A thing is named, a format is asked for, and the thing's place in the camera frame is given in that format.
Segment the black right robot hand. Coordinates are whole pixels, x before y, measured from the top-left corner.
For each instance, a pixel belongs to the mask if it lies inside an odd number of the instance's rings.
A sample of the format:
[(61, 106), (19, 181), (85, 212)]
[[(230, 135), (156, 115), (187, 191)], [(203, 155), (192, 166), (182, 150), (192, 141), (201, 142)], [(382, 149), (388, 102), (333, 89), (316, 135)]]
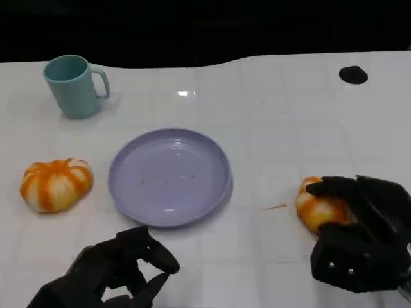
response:
[(315, 280), (354, 293), (410, 293), (410, 194), (397, 182), (358, 175), (308, 184), (315, 197), (343, 201), (354, 222), (319, 226), (312, 250)]

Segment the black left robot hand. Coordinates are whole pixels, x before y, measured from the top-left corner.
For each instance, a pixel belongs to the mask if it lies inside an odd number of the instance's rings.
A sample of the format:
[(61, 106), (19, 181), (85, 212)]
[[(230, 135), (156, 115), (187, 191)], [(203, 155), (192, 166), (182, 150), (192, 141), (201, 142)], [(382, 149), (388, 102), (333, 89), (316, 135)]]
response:
[(148, 227), (85, 247), (65, 275), (44, 284), (29, 307), (151, 307), (180, 264)]

